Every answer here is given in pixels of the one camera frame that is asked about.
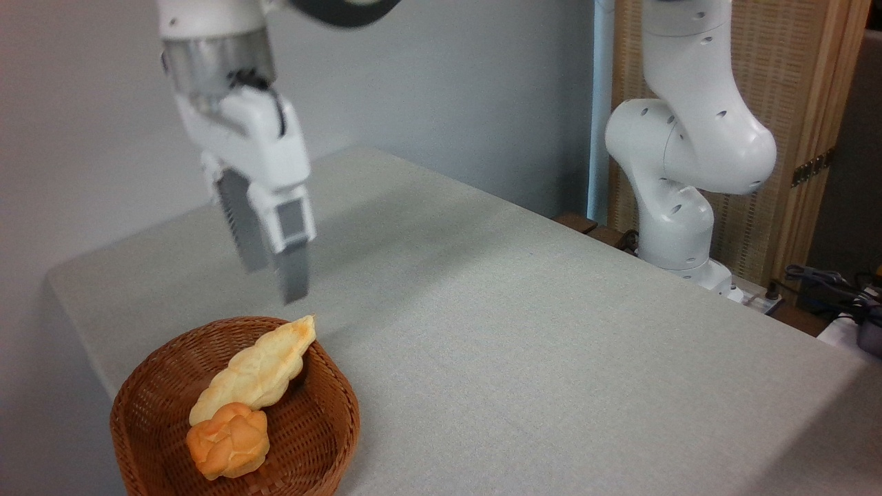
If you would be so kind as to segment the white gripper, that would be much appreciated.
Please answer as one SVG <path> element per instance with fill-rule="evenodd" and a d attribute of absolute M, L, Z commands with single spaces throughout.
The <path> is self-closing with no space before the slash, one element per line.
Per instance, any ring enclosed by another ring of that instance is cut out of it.
<path fill-rule="evenodd" d="M 268 251 L 283 304 L 305 298 L 317 229 L 303 185 L 311 163 L 292 103 L 254 87 L 234 88 L 209 111 L 185 95 L 174 100 L 190 140 L 204 151 L 205 179 L 245 270 L 267 267 Z"/>

